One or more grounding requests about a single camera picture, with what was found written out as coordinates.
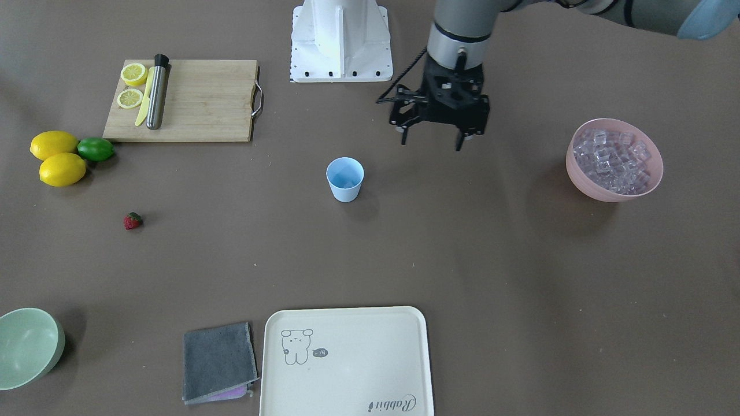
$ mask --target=towel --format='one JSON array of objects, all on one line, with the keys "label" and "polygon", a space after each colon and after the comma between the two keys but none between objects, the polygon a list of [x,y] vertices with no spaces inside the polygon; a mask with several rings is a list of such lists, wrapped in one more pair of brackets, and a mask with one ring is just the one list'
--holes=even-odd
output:
[{"label": "towel", "polygon": [[185,404],[240,398],[258,379],[248,322],[187,332],[183,351]]}]

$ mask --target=cartoon bear drawing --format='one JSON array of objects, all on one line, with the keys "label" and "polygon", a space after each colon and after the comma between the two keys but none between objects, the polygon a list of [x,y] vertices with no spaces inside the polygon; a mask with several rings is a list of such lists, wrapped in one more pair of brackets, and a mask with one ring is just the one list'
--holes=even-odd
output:
[{"label": "cartoon bear drawing", "polygon": [[305,364],[309,360],[309,346],[313,329],[293,329],[280,333],[283,336],[283,354],[285,364]]}]

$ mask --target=blue cup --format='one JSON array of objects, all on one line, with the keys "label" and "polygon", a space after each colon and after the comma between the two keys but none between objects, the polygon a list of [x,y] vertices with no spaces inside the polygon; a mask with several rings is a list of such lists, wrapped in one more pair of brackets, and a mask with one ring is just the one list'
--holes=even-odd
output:
[{"label": "blue cup", "polygon": [[339,202],[350,202],[360,193],[365,178],[365,170],[353,158],[338,158],[326,168],[326,180],[332,194]]}]

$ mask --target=pink bowl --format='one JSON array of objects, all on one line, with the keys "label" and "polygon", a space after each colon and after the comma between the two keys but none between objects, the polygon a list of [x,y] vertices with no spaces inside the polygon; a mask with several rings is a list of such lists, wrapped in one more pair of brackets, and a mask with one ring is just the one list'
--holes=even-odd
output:
[{"label": "pink bowl", "polygon": [[[650,173],[650,180],[647,183],[647,190],[645,192],[638,195],[622,195],[600,187],[586,176],[578,166],[576,156],[573,154],[573,142],[586,129],[631,132],[635,135],[636,141],[642,140],[645,143],[645,148],[650,152],[650,158],[645,161],[645,169]],[[593,199],[604,202],[623,202],[647,195],[653,189],[657,188],[661,179],[663,179],[663,158],[660,156],[660,152],[658,152],[658,147],[637,127],[614,118],[597,118],[596,120],[587,121],[576,130],[571,139],[571,144],[568,146],[568,153],[565,155],[565,168],[568,170],[568,176],[571,177],[571,181],[576,185],[576,188]]]}]

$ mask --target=mint green bowl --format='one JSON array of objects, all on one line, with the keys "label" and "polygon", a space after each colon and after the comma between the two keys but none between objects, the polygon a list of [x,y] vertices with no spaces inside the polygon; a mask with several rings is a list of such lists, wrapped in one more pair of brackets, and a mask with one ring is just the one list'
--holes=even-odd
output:
[{"label": "mint green bowl", "polygon": [[0,317],[0,390],[38,380],[59,361],[64,331],[41,309],[17,309]]}]

